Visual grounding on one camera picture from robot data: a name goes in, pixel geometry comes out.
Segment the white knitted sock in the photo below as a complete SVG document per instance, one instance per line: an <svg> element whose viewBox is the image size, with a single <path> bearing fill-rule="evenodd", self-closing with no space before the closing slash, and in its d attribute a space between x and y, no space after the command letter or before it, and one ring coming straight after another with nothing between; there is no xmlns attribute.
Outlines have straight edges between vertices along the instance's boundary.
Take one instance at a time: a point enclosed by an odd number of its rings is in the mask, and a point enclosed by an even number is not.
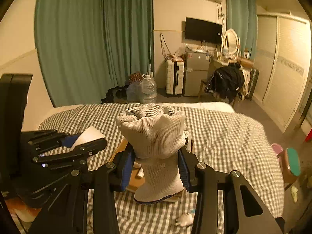
<svg viewBox="0 0 312 234"><path fill-rule="evenodd" d="M135 201L156 203L181 192L177 152L183 146L191 150L185 112L145 104L122 112L116 124L143 168L145 182L134 193Z"/></svg>

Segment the cardboard box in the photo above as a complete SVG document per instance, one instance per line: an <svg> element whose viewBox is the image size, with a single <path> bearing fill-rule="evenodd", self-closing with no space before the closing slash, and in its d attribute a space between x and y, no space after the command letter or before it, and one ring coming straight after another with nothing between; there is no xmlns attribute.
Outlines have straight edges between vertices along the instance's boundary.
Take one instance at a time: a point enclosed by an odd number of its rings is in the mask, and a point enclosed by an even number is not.
<svg viewBox="0 0 312 234"><path fill-rule="evenodd" d="M109 178L111 188L116 192L128 190L135 192L144 184L144 177L139 177L139 167L135 167L135 156L131 145L123 138L113 155L109 159L116 165L112 176Z"/></svg>

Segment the white plush toy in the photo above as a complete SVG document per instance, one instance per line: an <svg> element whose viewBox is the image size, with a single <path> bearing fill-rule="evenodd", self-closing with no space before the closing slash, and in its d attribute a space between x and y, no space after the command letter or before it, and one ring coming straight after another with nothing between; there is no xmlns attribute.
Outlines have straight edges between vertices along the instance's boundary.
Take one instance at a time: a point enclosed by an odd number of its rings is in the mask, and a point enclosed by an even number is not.
<svg viewBox="0 0 312 234"><path fill-rule="evenodd" d="M186 212L176 219L175 226L180 226L184 228L191 226L193 222L194 222L193 215L191 213Z"/></svg>

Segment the green stool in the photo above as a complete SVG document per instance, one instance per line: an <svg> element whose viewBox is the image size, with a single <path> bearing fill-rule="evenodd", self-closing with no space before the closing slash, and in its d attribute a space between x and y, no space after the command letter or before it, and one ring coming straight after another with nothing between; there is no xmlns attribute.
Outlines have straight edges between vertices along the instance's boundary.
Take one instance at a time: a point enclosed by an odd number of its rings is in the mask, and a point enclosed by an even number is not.
<svg viewBox="0 0 312 234"><path fill-rule="evenodd" d="M284 179L285 191L287 191L299 178L301 174L300 159L294 148L287 148L278 155L282 176Z"/></svg>

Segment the checkered bed duvet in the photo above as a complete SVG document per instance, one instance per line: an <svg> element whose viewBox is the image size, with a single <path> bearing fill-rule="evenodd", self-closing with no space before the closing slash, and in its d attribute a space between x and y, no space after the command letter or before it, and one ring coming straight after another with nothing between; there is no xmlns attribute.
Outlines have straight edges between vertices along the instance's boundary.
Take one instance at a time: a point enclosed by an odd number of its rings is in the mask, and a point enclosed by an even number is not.
<svg viewBox="0 0 312 234"><path fill-rule="evenodd" d="M122 141L115 118L131 104L89 104L55 113L46 118L40 130L55 129L69 134L82 133L90 126L107 140L106 148L88 160L96 170L106 163ZM257 192L271 214L281 217L284 209L284 181L276 154L258 121L239 113L180 107L186 114L186 126L194 142L199 161L216 171L240 171ZM190 233L190 227L175 225L182 213L195 208L197 195L184 193L176 203L142 205L133 193L115 193L118 225L121 233Z"/></svg>

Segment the large water bottle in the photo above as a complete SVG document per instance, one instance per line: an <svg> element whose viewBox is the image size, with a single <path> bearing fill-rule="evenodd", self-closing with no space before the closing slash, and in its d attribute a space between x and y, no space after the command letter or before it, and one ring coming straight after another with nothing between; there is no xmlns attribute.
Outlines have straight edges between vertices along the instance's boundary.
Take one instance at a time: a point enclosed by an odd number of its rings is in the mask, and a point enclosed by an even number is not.
<svg viewBox="0 0 312 234"><path fill-rule="evenodd" d="M157 99L157 84L152 76L143 74L143 79L140 83L140 103L152 104Z"/></svg>

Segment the red fire extinguisher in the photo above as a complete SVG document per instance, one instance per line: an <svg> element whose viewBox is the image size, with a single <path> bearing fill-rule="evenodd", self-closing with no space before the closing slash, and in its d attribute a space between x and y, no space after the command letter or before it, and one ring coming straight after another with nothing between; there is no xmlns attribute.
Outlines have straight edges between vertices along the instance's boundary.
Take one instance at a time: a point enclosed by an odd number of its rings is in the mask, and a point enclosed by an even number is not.
<svg viewBox="0 0 312 234"><path fill-rule="evenodd" d="M310 142L310 141L312 141L312 129L310 130L310 132L307 134L305 138L305 142Z"/></svg>

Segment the large green curtain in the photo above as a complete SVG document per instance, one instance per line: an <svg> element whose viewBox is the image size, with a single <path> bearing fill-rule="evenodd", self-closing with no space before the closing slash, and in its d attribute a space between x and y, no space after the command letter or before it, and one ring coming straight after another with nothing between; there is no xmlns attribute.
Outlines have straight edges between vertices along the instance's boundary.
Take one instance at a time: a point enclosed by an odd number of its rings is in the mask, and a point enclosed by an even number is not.
<svg viewBox="0 0 312 234"><path fill-rule="evenodd" d="M54 106L99 103L153 64L153 0L36 0L35 46Z"/></svg>

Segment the white suitcase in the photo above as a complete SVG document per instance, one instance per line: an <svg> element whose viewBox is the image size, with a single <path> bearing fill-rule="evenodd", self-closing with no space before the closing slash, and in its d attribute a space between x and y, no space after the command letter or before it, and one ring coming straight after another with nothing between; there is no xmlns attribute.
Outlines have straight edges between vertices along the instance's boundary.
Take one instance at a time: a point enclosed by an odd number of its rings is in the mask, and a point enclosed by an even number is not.
<svg viewBox="0 0 312 234"><path fill-rule="evenodd" d="M166 93L181 95L183 93L184 62L181 58L166 61Z"/></svg>

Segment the black clothes on chair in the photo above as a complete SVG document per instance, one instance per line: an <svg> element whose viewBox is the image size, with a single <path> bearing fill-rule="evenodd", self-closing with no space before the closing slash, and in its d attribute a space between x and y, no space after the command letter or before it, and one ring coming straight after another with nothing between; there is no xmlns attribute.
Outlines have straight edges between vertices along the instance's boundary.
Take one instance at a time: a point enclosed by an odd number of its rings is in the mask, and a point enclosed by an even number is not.
<svg viewBox="0 0 312 234"><path fill-rule="evenodd" d="M249 93L251 72L239 62L230 62L217 68L208 78L205 93L217 94L220 99L227 99L229 104L240 97L242 100Z"/></svg>

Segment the silver mini fridge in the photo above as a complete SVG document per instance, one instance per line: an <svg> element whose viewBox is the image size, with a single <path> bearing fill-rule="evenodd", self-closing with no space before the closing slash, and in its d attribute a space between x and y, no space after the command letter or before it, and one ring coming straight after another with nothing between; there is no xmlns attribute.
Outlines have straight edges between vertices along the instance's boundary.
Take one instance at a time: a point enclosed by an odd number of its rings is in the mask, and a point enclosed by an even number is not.
<svg viewBox="0 0 312 234"><path fill-rule="evenodd" d="M208 76L210 56L208 53L188 51L184 64L183 95L197 96L201 80Z"/></svg>

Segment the dark suitcase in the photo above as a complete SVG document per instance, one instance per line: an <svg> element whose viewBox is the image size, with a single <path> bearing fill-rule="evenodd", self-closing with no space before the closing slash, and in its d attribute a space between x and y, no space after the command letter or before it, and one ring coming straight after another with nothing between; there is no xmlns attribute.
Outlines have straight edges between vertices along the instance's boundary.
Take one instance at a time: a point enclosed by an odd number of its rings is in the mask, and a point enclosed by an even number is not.
<svg viewBox="0 0 312 234"><path fill-rule="evenodd" d="M258 69L251 69L250 72L250 81L249 81L249 91L247 93L247 95L245 96L246 99L252 99L255 88L256 88L256 83L258 81L258 77L259 77L259 71Z"/></svg>

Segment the black television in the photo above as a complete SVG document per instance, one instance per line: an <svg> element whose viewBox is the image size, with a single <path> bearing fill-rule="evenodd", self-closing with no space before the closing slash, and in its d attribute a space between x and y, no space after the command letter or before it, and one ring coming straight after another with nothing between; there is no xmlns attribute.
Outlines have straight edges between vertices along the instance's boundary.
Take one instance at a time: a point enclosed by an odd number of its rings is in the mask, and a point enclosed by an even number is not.
<svg viewBox="0 0 312 234"><path fill-rule="evenodd" d="M186 18L184 38L220 45L222 41L222 25L210 21Z"/></svg>

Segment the white louvered wardrobe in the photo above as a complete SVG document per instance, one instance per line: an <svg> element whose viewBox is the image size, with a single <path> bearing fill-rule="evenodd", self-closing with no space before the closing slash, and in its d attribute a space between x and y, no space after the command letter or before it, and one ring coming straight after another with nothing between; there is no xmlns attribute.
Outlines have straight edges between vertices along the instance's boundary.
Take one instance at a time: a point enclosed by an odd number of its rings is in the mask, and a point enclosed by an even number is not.
<svg viewBox="0 0 312 234"><path fill-rule="evenodd" d="M258 14L254 68L259 71L254 101L285 132L299 110L311 61L311 28L306 19L282 13Z"/></svg>

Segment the small green curtain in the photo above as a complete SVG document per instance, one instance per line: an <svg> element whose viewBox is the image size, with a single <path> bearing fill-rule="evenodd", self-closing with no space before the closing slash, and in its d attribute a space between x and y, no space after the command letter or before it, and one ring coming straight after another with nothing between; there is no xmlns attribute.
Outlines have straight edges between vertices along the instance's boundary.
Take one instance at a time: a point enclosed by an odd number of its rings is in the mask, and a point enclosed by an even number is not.
<svg viewBox="0 0 312 234"><path fill-rule="evenodd" d="M226 26L233 29L240 39L240 51L249 52L254 59L257 39L256 0L226 0Z"/></svg>

